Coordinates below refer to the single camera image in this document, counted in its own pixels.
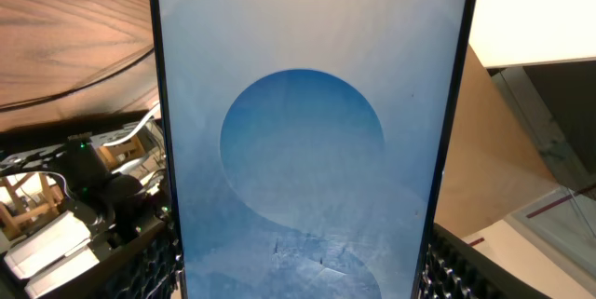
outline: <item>white ceiling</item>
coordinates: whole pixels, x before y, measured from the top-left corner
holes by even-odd
[[[470,45],[484,67],[596,59],[596,0],[477,0]]]

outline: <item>wooden table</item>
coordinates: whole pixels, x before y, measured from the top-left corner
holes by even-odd
[[[0,104],[99,79],[153,44],[149,0],[0,0]],[[157,99],[153,56],[97,87],[0,114],[0,131],[143,110]]]

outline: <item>red stripe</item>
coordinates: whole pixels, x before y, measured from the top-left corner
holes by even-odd
[[[473,247],[473,246],[475,246],[475,245],[477,245],[477,244],[480,244],[480,243],[482,243],[482,242],[484,242],[484,238],[478,238],[478,239],[477,239],[477,240],[475,240],[475,241],[469,242],[469,244],[468,244],[468,245],[469,245],[470,247]]]
[[[596,188],[596,185],[590,186],[590,187],[586,187],[583,190],[579,191],[579,192],[574,192],[574,196],[581,196],[585,193],[588,193],[589,191],[593,190],[594,188]],[[561,205],[563,202],[568,201],[569,199],[571,199],[571,195],[566,196],[566,197],[562,197],[554,202],[549,203],[547,206],[544,206],[542,208],[537,209],[536,211],[533,211],[531,213],[529,213],[528,215],[526,215],[526,217],[528,219],[532,219],[533,217],[542,214],[545,211],[548,211],[552,208],[555,208],[559,205]]]

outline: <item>smartphone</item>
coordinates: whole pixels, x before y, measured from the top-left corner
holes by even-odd
[[[417,295],[474,1],[151,0],[184,295]]]

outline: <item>phone bezel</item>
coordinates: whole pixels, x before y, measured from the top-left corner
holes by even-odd
[[[159,0],[149,0],[151,7],[151,20],[153,24],[153,36],[154,46],[156,54],[156,70],[157,70],[157,85],[159,89],[159,100],[161,102],[161,116],[163,121],[163,130],[165,132],[165,144],[166,154],[168,161],[168,179],[169,186],[172,195],[172,214],[176,220],[175,226],[180,238],[180,244],[183,248],[183,233],[180,227],[180,216],[178,212],[178,194],[176,190],[176,179],[175,179],[175,164],[173,150],[171,147],[171,133],[169,124],[168,114],[168,92],[167,92],[167,79],[166,79],[166,65],[163,54],[163,41],[161,34],[161,16],[159,12]],[[457,41],[457,49],[455,52],[454,68],[452,71],[452,80],[449,87],[449,95],[447,98],[447,105],[445,108],[445,114],[443,118],[443,125],[441,128],[439,151],[437,153],[437,160],[435,170],[433,173],[432,185],[430,187],[430,195],[427,203],[427,216],[425,218],[424,230],[420,249],[418,251],[418,261],[416,263],[416,272],[413,279],[413,286],[411,291],[411,298],[416,298],[419,289],[420,278],[422,276],[421,270],[425,263],[426,250],[428,240],[432,235],[432,225],[435,217],[435,211],[437,208],[437,202],[439,200],[440,182],[445,167],[445,160],[447,157],[447,150],[449,148],[449,140],[451,138],[452,126],[454,123],[455,106],[457,104],[457,96],[461,84],[462,75],[464,72],[464,64],[466,62],[467,54],[467,42],[469,39],[469,32],[472,25],[472,17],[474,13],[474,6],[476,0],[466,0],[464,4],[464,13],[462,16],[462,22],[460,25],[459,38]],[[180,278],[182,296],[188,298],[185,284],[185,274],[182,272]]]

